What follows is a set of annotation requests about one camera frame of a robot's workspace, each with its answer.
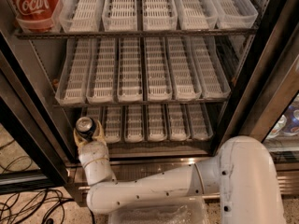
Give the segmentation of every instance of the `tangled cable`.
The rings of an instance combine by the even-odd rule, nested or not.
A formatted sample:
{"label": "tangled cable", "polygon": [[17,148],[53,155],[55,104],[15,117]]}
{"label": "tangled cable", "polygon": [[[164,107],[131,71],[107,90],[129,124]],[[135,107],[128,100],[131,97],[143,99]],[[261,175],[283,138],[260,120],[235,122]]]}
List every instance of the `tangled cable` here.
{"label": "tangled cable", "polygon": [[[21,210],[13,214],[12,213],[12,208],[13,206],[18,202],[20,198],[20,193],[15,193],[11,195],[5,203],[0,203],[0,207],[2,205],[2,209],[0,210],[0,223],[5,223],[7,224],[18,224],[18,223],[23,223],[25,219],[28,217],[31,217],[32,214],[34,214],[44,203],[54,203],[54,205],[46,212],[46,214],[43,216],[43,219],[41,221],[42,224],[46,224],[47,220],[50,218],[50,215],[58,208],[61,207],[63,211],[62,215],[62,220],[61,223],[64,223],[64,204],[73,202],[74,200],[71,198],[64,198],[63,194],[57,190],[57,189],[44,189],[41,191],[33,191],[37,192],[37,195],[32,198],[28,203],[26,203]],[[93,223],[95,223],[94,215],[91,212],[91,217]]]}

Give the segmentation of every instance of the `robotic arm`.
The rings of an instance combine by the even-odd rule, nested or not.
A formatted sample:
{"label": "robotic arm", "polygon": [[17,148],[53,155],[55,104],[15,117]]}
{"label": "robotic arm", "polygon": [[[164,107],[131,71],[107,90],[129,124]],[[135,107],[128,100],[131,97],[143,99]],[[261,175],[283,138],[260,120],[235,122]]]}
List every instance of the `robotic arm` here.
{"label": "robotic arm", "polygon": [[101,124],[81,118],[74,137],[91,186],[87,205],[94,213],[107,214],[129,203],[219,192],[222,224],[286,223],[274,163],[253,138],[232,138],[209,160],[118,183]]}

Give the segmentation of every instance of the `floor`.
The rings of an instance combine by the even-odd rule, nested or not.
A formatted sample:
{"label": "floor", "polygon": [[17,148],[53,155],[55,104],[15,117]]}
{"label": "floor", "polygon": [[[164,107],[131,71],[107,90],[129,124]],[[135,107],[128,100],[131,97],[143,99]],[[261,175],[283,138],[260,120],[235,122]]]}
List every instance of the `floor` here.
{"label": "floor", "polygon": [[[91,213],[87,207],[79,207],[74,202],[64,203],[63,207],[59,206],[55,209],[48,218],[43,222],[43,217],[49,212],[49,210],[59,201],[59,194],[63,194],[64,199],[67,201],[67,198],[70,198],[68,193],[64,188],[57,188],[56,191],[50,191],[47,193],[47,198],[44,203],[34,212],[32,215],[30,214],[34,211],[33,207],[39,204],[45,196],[45,192],[43,191],[35,191],[35,192],[24,192],[20,194],[19,200],[16,201],[17,195],[1,195],[0,196],[0,223],[30,223],[30,224],[40,224],[46,223],[50,224],[49,218],[52,218],[54,224],[64,223],[64,224],[89,224],[93,223]],[[7,206],[4,206],[4,203],[12,197],[8,202]],[[299,198],[298,197],[285,197],[283,198],[283,204],[285,208],[285,214],[287,218],[288,224],[299,224]],[[8,206],[12,206],[10,210],[10,214],[12,215],[10,219],[8,219],[9,211]],[[25,211],[22,215],[15,216],[21,210]],[[208,201],[206,203],[206,210],[208,219],[210,224],[221,224],[220,222],[220,204],[218,200]],[[107,224],[108,216],[102,215],[94,215],[95,223],[97,224]]]}

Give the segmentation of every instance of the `terrazzo floor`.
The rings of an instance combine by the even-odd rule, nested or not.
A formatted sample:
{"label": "terrazzo floor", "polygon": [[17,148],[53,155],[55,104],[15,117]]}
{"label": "terrazzo floor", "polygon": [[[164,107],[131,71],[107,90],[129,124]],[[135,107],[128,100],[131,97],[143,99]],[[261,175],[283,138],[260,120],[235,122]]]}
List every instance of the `terrazzo floor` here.
{"label": "terrazzo floor", "polygon": [[[57,188],[65,198],[69,198],[69,194],[66,192],[64,188]],[[37,191],[35,192],[23,192],[20,195],[19,200],[13,205],[11,208],[11,214],[17,214],[20,212],[23,207],[32,200],[33,197],[35,197],[37,194]],[[11,196],[9,195],[0,195],[0,203],[5,203],[6,200]],[[31,215],[29,218],[25,219],[24,221],[20,223],[32,223],[32,224],[40,224],[40,223],[46,223],[49,224],[47,221],[42,222],[43,216],[47,213],[47,211],[50,210],[50,208],[56,203],[56,200],[54,199],[55,193],[49,193],[49,198],[52,198],[53,202],[50,202],[50,199],[46,201],[33,215]],[[12,205],[14,203],[14,199],[11,199],[8,202],[8,205]],[[288,224],[299,224],[299,197],[296,196],[288,196],[283,197],[283,205],[285,208],[285,215],[287,218]],[[221,224],[221,214],[220,214],[220,203],[219,200],[208,200],[206,201],[206,210],[207,215],[210,224]],[[27,213],[24,215],[21,215],[19,217],[16,217],[15,219],[11,218],[8,220],[8,218],[4,219],[9,215],[8,210],[2,211],[1,218],[4,219],[3,221],[0,221],[1,224],[5,223],[19,223],[18,220],[21,220],[26,216]],[[65,203],[64,204],[64,211],[62,207],[58,207],[50,216],[49,218],[52,218],[54,224],[63,223],[63,224],[89,224],[93,223],[91,213],[87,207],[79,207],[76,203]],[[97,224],[107,224],[108,223],[108,216],[102,216],[102,215],[94,215],[95,223]]]}

